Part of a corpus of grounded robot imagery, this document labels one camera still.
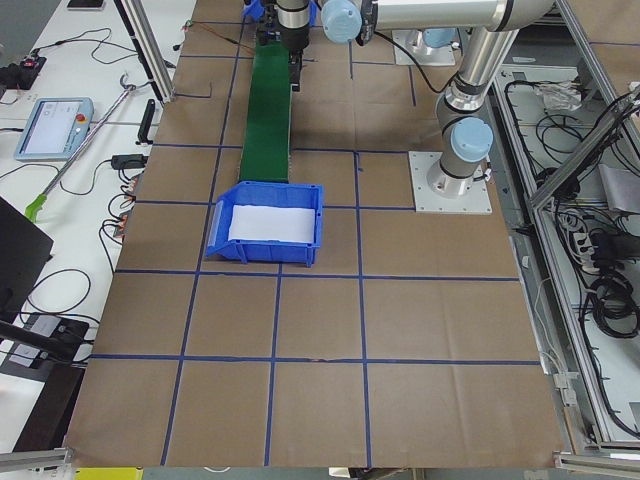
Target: white mounting plate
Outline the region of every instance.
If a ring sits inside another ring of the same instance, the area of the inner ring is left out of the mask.
[[[440,160],[441,152],[409,152],[413,198],[418,213],[457,213],[462,215],[490,215],[491,200],[484,181],[473,182],[471,189],[463,197],[444,198],[435,193],[427,184],[427,172],[431,165]],[[482,175],[478,167],[475,177]]]
[[[412,30],[393,30],[393,39],[403,47],[407,43],[407,36]],[[400,51],[397,47],[393,47],[396,54],[396,65],[413,65],[409,57]],[[451,46],[431,49],[429,55],[418,53],[414,55],[420,65],[431,67],[451,67],[456,64],[456,58],[453,56]]]

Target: black connector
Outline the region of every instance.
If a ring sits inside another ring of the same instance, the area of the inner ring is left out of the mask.
[[[131,168],[144,168],[149,157],[141,153],[131,153],[129,155],[114,155],[111,157],[111,167],[114,170],[127,170]]]

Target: blue bin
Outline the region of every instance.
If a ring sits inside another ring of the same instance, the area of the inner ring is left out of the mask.
[[[241,182],[218,198],[211,222],[206,257],[220,254],[242,263],[251,261],[304,263],[310,267],[322,241],[322,185]],[[236,205],[307,208],[315,211],[313,243],[277,240],[229,240]]]

